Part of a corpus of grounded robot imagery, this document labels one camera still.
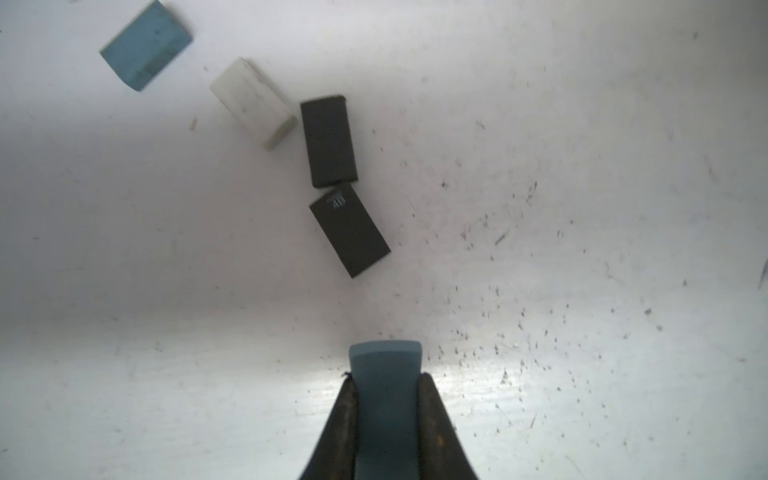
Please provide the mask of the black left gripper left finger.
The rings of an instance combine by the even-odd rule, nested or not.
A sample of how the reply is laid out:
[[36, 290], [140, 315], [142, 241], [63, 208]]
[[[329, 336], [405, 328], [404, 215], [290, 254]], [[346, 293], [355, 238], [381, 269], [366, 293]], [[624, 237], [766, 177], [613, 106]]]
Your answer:
[[359, 392], [346, 376], [301, 480], [355, 478]]

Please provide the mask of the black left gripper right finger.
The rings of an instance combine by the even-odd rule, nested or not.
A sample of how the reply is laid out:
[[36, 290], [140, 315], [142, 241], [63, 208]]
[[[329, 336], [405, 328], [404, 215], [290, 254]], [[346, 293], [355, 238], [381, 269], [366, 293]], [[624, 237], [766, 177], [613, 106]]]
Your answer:
[[417, 402], [420, 478], [477, 480], [429, 373], [419, 376]]

